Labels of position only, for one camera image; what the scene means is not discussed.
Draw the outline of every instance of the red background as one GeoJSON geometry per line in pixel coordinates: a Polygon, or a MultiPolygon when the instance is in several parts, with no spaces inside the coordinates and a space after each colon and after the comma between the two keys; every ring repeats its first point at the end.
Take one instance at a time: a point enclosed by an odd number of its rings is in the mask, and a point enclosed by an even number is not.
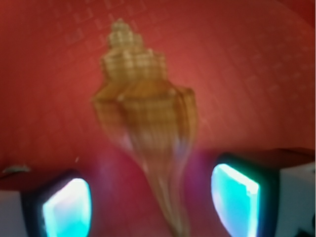
{"type": "Polygon", "coordinates": [[[210,202],[214,152],[315,148],[315,3],[274,0],[2,0],[0,165],[79,169],[93,236],[169,236],[140,169],[101,132],[89,99],[110,24],[123,18],[196,92],[186,172],[193,236],[224,236],[210,202]]]}

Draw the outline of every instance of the shell spire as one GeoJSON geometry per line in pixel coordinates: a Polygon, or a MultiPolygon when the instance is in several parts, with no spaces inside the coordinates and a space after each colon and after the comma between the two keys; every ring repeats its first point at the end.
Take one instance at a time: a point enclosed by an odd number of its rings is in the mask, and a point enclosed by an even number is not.
{"type": "Polygon", "coordinates": [[[112,24],[109,52],[101,57],[101,68],[108,81],[167,79],[165,57],[145,48],[140,34],[122,19],[112,24]]]}
{"type": "Polygon", "coordinates": [[[109,48],[116,47],[143,47],[141,35],[134,33],[130,26],[122,19],[117,20],[111,26],[112,32],[108,36],[109,48]]]}

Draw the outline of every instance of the seashell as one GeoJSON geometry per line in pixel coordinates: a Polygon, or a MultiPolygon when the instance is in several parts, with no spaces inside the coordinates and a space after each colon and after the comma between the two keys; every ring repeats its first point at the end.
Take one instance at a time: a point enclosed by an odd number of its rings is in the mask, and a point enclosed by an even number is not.
{"type": "Polygon", "coordinates": [[[92,98],[96,116],[144,169],[175,236],[188,236],[179,193],[197,131],[195,94],[168,80],[164,55],[145,48],[123,20],[112,25],[108,44],[101,57],[105,83],[92,98]]]}

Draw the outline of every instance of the red surface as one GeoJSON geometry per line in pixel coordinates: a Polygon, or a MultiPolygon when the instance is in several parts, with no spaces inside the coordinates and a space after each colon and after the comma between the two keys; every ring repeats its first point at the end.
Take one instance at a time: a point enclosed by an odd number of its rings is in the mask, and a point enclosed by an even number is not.
{"type": "Polygon", "coordinates": [[[102,134],[89,98],[122,17],[197,96],[186,179],[193,236],[224,236],[204,150],[315,146],[315,29],[273,0],[0,1],[0,165],[74,167],[92,236],[169,236],[140,169],[102,134]]]}

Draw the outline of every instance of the blue light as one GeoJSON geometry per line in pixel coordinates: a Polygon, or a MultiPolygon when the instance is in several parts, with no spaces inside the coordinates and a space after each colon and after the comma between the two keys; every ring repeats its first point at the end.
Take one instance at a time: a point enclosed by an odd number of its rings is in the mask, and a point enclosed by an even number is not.
{"type": "Polygon", "coordinates": [[[83,179],[73,179],[43,205],[48,237],[86,237],[91,223],[90,188],[83,179]]]}
{"type": "Polygon", "coordinates": [[[227,164],[219,164],[212,173],[211,192],[217,214],[231,236],[257,236],[258,183],[227,164]]]}

